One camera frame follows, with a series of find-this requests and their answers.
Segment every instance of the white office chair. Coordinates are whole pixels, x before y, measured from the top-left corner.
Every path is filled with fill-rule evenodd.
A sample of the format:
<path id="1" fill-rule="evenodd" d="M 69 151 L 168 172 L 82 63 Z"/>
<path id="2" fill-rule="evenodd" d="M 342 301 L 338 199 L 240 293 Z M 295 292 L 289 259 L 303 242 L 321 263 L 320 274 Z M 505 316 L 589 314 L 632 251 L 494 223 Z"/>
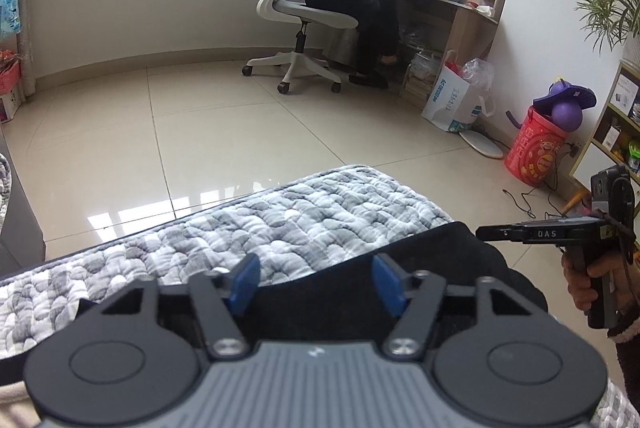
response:
<path id="1" fill-rule="evenodd" d="M 254 58 L 249 60 L 242 68 L 242 74 L 250 76 L 255 66 L 290 64 L 283 81 L 278 85 L 278 91 L 286 94 L 289 91 L 289 83 L 300 66 L 305 66 L 315 74 L 334 82 L 331 86 L 333 92 L 340 92 L 340 77 L 331 72 L 328 63 L 317 60 L 305 54 L 306 26 L 310 22 L 322 23 L 336 29 L 353 29 L 358 26 L 358 21 L 346 14 L 323 11 L 307 7 L 300 2 L 289 0 L 260 0 L 257 7 L 258 15 L 265 20 L 276 22 L 301 23 L 302 27 L 296 35 L 296 48 L 290 53 L 278 53 L 270 58 Z"/>

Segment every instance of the purple ball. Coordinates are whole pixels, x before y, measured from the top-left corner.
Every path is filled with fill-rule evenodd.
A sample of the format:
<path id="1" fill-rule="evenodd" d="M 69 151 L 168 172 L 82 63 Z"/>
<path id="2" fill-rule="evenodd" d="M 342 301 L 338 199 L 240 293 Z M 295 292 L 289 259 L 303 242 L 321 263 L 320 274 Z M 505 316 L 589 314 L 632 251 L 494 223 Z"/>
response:
<path id="1" fill-rule="evenodd" d="M 582 124 L 580 104 L 574 99 L 556 103 L 551 110 L 551 120 L 565 132 L 575 132 Z"/>

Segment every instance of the white paper bag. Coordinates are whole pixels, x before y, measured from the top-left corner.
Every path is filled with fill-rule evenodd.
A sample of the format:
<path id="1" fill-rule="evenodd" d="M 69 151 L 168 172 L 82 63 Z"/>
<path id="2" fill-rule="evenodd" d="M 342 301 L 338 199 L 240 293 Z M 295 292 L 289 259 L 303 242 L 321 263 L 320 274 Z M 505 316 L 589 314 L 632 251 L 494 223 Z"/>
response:
<path id="1" fill-rule="evenodd" d="M 494 111 L 494 100 L 487 91 L 470 85 L 443 67 L 422 116 L 446 132 L 460 132 L 470 128 L 480 112 L 489 117 Z"/>

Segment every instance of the purple toy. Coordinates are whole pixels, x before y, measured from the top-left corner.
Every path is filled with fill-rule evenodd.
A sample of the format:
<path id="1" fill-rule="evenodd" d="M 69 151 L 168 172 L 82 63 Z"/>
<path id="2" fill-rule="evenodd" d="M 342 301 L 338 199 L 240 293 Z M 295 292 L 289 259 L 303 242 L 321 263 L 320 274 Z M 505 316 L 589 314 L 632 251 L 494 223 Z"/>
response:
<path id="1" fill-rule="evenodd" d="M 582 124 L 582 109 L 575 100 L 556 103 L 551 109 L 551 121 L 565 132 L 575 132 Z"/>
<path id="2" fill-rule="evenodd" d="M 559 78 L 549 88 L 549 94 L 533 100 L 533 108 L 565 132 L 575 132 L 582 124 L 582 111 L 596 105 L 596 95 L 590 88 L 572 85 Z"/>

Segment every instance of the chair seat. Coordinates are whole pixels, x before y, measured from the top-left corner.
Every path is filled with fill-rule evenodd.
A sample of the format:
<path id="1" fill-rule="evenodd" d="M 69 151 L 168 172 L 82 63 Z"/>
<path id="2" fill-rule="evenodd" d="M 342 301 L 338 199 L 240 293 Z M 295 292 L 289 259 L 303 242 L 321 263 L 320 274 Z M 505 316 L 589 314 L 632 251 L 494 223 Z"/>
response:
<path id="1" fill-rule="evenodd" d="M 279 0 L 273 4 L 273 8 L 280 13 L 297 16 L 305 22 L 322 23 L 335 29 L 354 29 L 358 26 L 358 21 L 353 16 L 322 9 L 314 9 L 300 2 Z"/>

